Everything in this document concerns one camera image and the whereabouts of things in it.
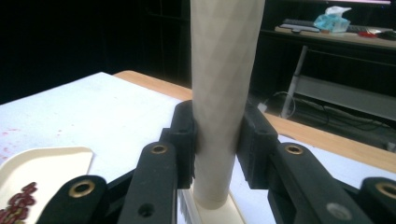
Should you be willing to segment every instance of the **white cylindrical object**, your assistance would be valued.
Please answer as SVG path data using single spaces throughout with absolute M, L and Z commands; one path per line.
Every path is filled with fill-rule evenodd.
M 298 83 L 298 80 L 300 79 L 300 73 L 301 73 L 301 69 L 303 68 L 303 64 L 305 61 L 305 55 L 306 55 L 307 51 L 308 51 L 308 46 L 303 46 L 303 49 L 301 50 L 300 58 L 297 62 L 296 69 L 294 70 L 293 78 L 291 79 L 291 83 L 290 83 L 289 90 L 288 90 L 288 95 L 286 96 L 285 103 L 283 104 L 282 111 L 280 112 L 280 117 L 282 119 L 289 118 L 290 102 L 293 99 L 294 92 L 296 91 L 297 83 Z
M 229 193 L 263 9 L 264 0 L 191 0 L 194 198 L 208 209 Z

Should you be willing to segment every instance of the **white base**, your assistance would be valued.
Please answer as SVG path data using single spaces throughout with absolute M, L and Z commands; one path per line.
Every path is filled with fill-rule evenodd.
M 212 223 L 228 223 L 228 224 L 243 224 L 246 223 L 243 218 L 233 195 L 231 192 L 227 196 L 226 203 L 218 209 L 205 209 L 200 204 L 196 203 L 192 195 L 193 189 L 183 189 L 184 202 L 187 206 L 188 217 L 192 224 L 212 224 Z

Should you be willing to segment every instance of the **wooden table edge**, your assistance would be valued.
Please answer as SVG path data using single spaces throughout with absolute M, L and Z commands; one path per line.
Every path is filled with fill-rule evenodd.
M 192 90 L 188 88 L 134 71 L 119 72 L 115 74 L 114 77 L 121 78 L 152 91 L 169 95 L 181 101 L 192 99 Z M 354 161 L 360 161 L 396 173 L 395 153 L 377 147 L 371 147 L 332 133 L 326 133 L 270 114 L 264 114 L 264 116 L 270 121 L 279 134 L 284 134 L 302 143 L 330 151 Z

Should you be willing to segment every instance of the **textured white cone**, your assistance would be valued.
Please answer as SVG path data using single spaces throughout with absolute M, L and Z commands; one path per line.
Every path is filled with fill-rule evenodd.
M 229 193 L 264 0 L 191 0 L 194 198 L 222 206 Z

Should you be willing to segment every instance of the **beige tray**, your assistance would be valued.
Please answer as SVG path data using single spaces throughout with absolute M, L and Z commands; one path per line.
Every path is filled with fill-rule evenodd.
M 50 198 L 70 179 L 85 175 L 92 151 L 86 147 L 35 148 L 17 154 L 0 166 L 0 209 L 31 182 L 36 182 L 36 200 L 25 223 L 35 223 Z

